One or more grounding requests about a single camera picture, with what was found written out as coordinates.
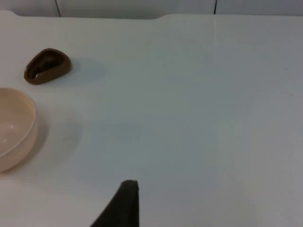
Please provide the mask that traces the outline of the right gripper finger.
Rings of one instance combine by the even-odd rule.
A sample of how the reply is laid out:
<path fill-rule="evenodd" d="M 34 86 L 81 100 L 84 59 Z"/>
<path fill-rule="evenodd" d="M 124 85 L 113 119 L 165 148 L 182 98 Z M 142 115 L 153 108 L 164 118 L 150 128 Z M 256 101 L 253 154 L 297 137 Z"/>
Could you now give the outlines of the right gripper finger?
<path fill-rule="evenodd" d="M 121 182 L 118 190 L 93 227 L 139 227 L 139 185 L 136 180 Z"/>

